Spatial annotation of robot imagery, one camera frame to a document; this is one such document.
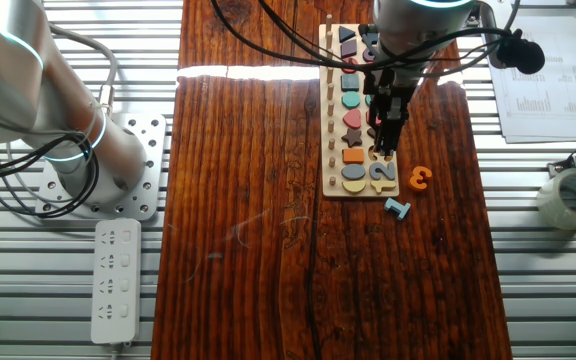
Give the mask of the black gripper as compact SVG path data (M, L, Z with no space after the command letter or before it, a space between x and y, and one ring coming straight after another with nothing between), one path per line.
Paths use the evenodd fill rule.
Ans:
M374 150L380 155L392 155L397 150L402 122L409 118L408 104L415 90L415 85L398 85L392 69L366 73L363 93L371 98L368 122L375 123Z

